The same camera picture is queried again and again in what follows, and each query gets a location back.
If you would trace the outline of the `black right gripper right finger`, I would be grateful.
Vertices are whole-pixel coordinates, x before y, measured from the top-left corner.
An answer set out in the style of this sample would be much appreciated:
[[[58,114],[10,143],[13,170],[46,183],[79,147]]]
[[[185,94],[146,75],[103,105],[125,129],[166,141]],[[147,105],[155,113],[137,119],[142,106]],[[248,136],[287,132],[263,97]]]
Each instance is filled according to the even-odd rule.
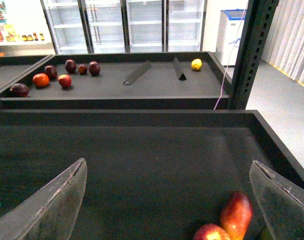
[[[250,182],[274,240],[304,240],[304,189],[255,160]]]

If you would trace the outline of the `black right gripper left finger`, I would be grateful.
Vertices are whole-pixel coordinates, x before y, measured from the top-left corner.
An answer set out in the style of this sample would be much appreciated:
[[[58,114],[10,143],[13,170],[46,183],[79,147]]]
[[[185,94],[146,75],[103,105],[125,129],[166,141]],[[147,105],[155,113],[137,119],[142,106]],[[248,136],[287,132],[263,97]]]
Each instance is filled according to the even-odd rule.
[[[0,217],[0,240],[68,240],[82,204],[87,163],[80,158]]]

